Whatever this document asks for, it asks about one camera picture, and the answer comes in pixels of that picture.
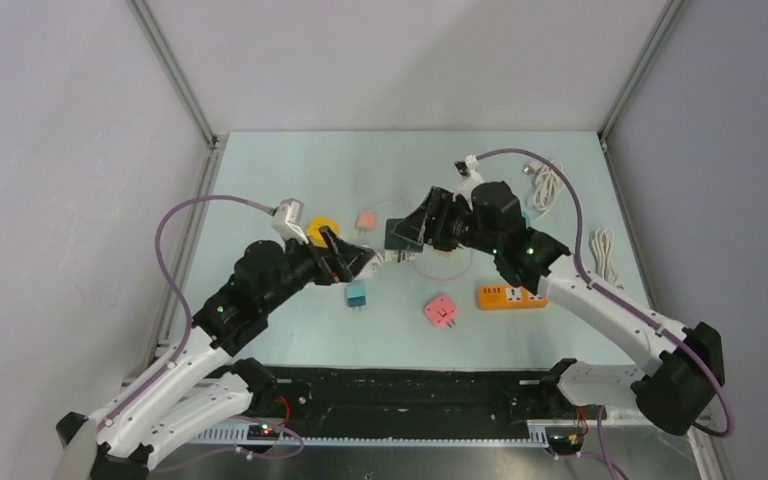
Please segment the pink square plug adapter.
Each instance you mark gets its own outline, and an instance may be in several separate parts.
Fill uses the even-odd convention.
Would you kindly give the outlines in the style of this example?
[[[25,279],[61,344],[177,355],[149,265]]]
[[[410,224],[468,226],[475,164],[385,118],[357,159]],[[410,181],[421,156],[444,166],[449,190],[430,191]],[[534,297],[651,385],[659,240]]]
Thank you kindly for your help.
[[[456,325],[458,309],[448,295],[438,295],[423,308],[428,322],[435,328],[453,328]]]

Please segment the orange power strip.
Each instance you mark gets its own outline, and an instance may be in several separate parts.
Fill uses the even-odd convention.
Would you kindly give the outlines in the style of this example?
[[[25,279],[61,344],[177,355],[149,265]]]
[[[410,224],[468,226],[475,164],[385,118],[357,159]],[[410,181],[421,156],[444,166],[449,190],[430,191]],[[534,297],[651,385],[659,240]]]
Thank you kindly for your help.
[[[480,311],[535,310],[546,308],[547,298],[523,287],[486,285],[476,290],[476,306]]]

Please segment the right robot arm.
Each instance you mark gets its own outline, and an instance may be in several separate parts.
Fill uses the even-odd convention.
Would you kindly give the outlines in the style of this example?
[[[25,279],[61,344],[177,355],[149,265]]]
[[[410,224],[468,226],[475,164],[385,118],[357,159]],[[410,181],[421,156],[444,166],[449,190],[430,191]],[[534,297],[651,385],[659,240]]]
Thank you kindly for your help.
[[[420,246],[486,253],[501,277],[575,314],[625,352],[643,375],[630,384],[633,403],[652,424],[672,435],[699,425],[723,392],[720,333],[700,322],[690,328],[634,303],[589,273],[554,237],[526,224],[518,197],[505,182],[478,185],[471,197],[440,187],[390,228]]]

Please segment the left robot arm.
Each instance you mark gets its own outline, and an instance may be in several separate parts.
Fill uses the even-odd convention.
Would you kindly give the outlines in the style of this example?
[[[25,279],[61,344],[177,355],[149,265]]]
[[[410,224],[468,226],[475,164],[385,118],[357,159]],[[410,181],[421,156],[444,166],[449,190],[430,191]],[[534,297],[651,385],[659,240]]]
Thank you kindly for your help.
[[[57,479],[145,479],[174,450],[227,418],[262,416],[275,379],[258,361],[235,361],[202,392],[189,391],[268,326],[269,315],[309,285],[349,283],[375,258],[329,227],[319,247],[291,238],[250,244],[228,280],[185,327],[180,340],[122,393],[89,415],[57,424],[64,447]]]

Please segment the white multicolour power strip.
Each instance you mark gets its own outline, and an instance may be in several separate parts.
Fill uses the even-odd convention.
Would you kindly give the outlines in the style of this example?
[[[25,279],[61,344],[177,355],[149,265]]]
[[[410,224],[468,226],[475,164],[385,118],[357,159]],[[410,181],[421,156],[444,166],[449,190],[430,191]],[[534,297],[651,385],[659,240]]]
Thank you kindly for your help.
[[[372,278],[378,268],[390,260],[391,255],[386,250],[376,250],[373,257],[365,264],[356,275],[356,279],[364,280]]]

